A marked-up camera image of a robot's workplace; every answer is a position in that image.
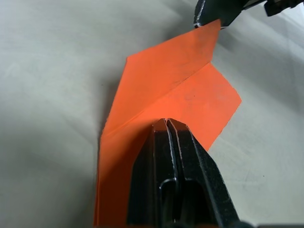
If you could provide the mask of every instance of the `white table surface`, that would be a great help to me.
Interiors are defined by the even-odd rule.
[[[125,58],[192,28],[195,0],[0,0],[0,227],[91,227],[99,133]],[[304,223],[304,10],[220,32],[242,104],[210,149],[241,219]]]

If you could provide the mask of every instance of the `folded orange paper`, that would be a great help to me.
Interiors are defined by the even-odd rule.
[[[96,226],[126,223],[132,166],[152,123],[185,123],[208,150],[241,99],[211,64],[214,21],[129,56],[101,136]]]

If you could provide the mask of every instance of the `orange paper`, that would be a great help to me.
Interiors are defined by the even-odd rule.
[[[241,99],[210,63],[220,21],[129,56],[101,136],[95,225],[123,227],[133,163],[153,122],[185,123],[208,150]]]

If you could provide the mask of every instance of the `gray surface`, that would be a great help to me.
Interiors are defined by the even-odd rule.
[[[195,1],[0,1],[0,226],[90,227],[98,135],[125,58]],[[304,14],[252,8],[213,63],[243,103],[210,149],[242,219],[304,223]]]

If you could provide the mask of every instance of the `clamp jaw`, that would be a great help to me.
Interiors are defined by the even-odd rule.
[[[193,23],[197,28],[220,19],[222,28],[225,28],[241,11],[264,1],[266,1],[264,8],[269,17],[304,2],[304,0],[199,0],[195,7]]]
[[[156,122],[133,166],[127,223],[188,228],[238,221],[216,163],[188,127]]]

